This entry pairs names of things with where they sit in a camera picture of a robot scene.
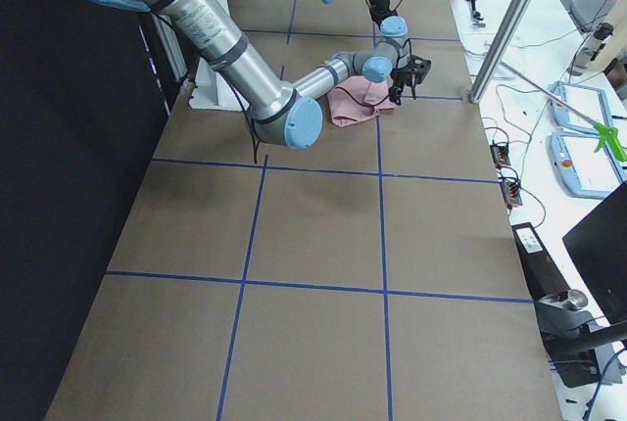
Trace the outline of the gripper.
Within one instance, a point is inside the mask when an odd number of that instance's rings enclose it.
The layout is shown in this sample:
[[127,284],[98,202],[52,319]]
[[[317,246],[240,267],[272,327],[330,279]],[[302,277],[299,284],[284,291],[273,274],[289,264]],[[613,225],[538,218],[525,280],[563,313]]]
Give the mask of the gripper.
[[390,0],[367,0],[369,13],[372,21],[381,24],[384,20],[392,16]]
[[409,62],[406,66],[400,69],[394,69],[391,73],[392,85],[388,89],[388,99],[396,106],[402,105],[402,98],[405,96],[404,92],[406,86],[410,89],[409,97],[413,100],[416,99],[416,63]]

